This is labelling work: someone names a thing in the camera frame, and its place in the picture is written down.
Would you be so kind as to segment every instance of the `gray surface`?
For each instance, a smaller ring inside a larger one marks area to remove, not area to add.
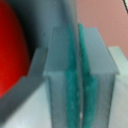
[[[42,76],[46,63],[47,52],[47,49],[36,49],[28,76]]]
[[[45,71],[65,71],[68,68],[69,37],[67,27],[55,27],[48,50]]]
[[[24,77],[0,99],[0,124],[43,83],[42,77]]]
[[[50,78],[53,128],[67,128],[65,72],[48,72]]]
[[[0,128],[52,128],[49,87],[43,82]]]
[[[90,74],[98,79],[96,114],[92,128],[108,128],[111,98],[118,69],[96,28],[85,28]]]

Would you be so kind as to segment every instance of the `red ball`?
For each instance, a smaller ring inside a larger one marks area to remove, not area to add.
[[[21,76],[27,75],[30,58],[25,36],[14,11],[0,0],[0,97]]]

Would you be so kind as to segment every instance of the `white surface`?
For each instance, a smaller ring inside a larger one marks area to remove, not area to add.
[[[42,84],[2,128],[52,128],[49,85]]]
[[[117,76],[109,128],[128,128],[128,76]]]
[[[119,73],[121,75],[128,74],[128,60],[124,56],[121,49],[117,46],[117,47],[109,47],[108,50],[109,50],[113,60],[116,63]]]

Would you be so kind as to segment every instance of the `red object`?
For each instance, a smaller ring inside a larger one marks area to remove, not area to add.
[[[0,0],[0,97],[21,76],[27,75],[29,65],[29,53],[20,23],[8,3]]]

